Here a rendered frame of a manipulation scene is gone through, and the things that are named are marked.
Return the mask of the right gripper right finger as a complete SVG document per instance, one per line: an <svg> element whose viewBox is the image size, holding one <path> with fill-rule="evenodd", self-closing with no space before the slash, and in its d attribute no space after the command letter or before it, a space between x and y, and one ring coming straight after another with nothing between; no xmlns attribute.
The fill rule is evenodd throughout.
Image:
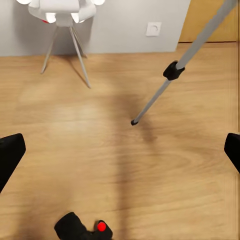
<svg viewBox="0 0 240 240"><path fill-rule="evenodd" d="M240 173L240 135L235 133L228 133L224 151Z"/></svg>

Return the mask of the camera tripod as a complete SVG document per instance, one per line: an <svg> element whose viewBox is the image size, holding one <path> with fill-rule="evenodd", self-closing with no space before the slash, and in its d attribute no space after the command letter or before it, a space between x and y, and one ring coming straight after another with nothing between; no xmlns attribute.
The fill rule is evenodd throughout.
<svg viewBox="0 0 240 240"><path fill-rule="evenodd" d="M190 61L190 59L197 53L203 44L232 44L232 42L207 42L208 38L216 30L216 28L221 24L221 22L227 17L227 15L232 11L232 9L240 2L240 0L225 0L220 8L213 15L208 24L203 28L200 34L196 37L193 43L190 45L188 50L183 54L179 61L173 61L163 72L163 76L166 77L166 81L158 89L158 91L153 95L152 99L145 105L141 110L136 119L131 121L131 125L138 123L140 118L146 113L148 108L152 106L156 99L159 98L160 94L167 88L173 79L179 77L179 75L185 70L185 65Z"/></svg>

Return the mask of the digital camera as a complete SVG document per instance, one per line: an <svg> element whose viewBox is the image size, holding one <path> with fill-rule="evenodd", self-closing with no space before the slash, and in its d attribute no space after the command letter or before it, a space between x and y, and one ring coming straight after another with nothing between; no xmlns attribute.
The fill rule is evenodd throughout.
<svg viewBox="0 0 240 240"><path fill-rule="evenodd" d="M89 231L74 212L70 212L55 225L54 229L60 240L112 240L113 232L99 220L97 231Z"/></svg>

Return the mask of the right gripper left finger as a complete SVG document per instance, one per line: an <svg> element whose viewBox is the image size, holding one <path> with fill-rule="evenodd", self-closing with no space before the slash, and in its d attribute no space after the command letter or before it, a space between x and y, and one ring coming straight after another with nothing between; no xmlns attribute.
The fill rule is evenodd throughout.
<svg viewBox="0 0 240 240"><path fill-rule="evenodd" d="M0 193L26 152L21 133L0 138Z"/></svg>

